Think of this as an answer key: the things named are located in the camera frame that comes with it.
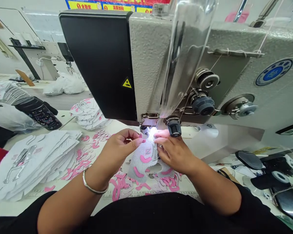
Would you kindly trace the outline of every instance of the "circular logo badge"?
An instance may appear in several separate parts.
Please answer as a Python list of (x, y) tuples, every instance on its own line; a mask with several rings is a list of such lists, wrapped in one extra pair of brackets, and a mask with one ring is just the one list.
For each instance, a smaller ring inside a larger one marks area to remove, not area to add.
[(256, 79), (255, 84), (257, 86), (268, 85), (283, 75), (285, 75), (293, 66), (293, 58), (283, 58), (276, 61), (269, 67), (267, 67)]

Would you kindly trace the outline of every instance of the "black shirt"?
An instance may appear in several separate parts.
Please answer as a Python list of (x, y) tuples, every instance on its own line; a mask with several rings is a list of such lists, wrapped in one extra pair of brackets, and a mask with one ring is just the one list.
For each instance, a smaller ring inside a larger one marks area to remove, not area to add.
[[(230, 217), (217, 214), (190, 196), (162, 193), (115, 201), (73, 233), (293, 233), (270, 209), (243, 186), (239, 211)], [(37, 219), (48, 192), (32, 203), (0, 233), (37, 233)]]

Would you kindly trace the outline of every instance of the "banner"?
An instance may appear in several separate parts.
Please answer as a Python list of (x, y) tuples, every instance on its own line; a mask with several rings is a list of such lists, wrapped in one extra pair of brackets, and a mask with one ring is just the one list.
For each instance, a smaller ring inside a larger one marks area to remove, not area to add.
[(66, 0), (69, 9), (119, 10), (152, 13), (154, 3), (168, 4), (170, 0)]

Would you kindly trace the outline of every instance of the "plastic bag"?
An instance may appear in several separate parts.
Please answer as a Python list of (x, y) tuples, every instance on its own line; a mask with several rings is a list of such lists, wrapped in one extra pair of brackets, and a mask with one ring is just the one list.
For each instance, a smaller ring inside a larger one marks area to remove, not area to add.
[(64, 93), (66, 94), (77, 94), (85, 90), (83, 82), (79, 79), (76, 73), (69, 75), (63, 72), (59, 72), (61, 77), (65, 78), (65, 83), (63, 86)]
[(85, 90), (85, 85), (82, 79), (74, 73), (69, 75), (63, 72), (58, 72), (60, 77), (54, 82), (47, 85), (43, 89), (43, 93), (47, 96), (56, 96), (62, 94), (77, 94)]
[(0, 127), (17, 134), (31, 133), (42, 128), (40, 124), (28, 117), (14, 106), (0, 102)]
[(64, 92), (63, 82), (64, 82), (64, 78), (59, 77), (55, 82), (48, 84), (43, 89), (43, 94), (47, 96), (56, 96), (56, 95), (62, 94)]

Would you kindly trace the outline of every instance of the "silver bangle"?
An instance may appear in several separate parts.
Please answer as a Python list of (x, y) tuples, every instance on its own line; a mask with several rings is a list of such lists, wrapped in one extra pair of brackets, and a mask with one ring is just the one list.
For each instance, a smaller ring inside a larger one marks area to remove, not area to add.
[(84, 173), (83, 173), (83, 175), (82, 175), (82, 180), (84, 181), (84, 186), (85, 186), (87, 189), (89, 189), (91, 192), (93, 192), (93, 193), (95, 193), (95, 194), (97, 194), (97, 195), (105, 194), (106, 191), (108, 190), (109, 185), (107, 185), (106, 190), (101, 191), (101, 192), (100, 192), (100, 191), (96, 191), (96, 190), (90, 188), (89, 185), (87, 185), (86, 178), (85, 178), (85, 173), (86, 173), (87, 170), (88, 170), (88, 168), (86, 168), (86, 169), (84, 170)]

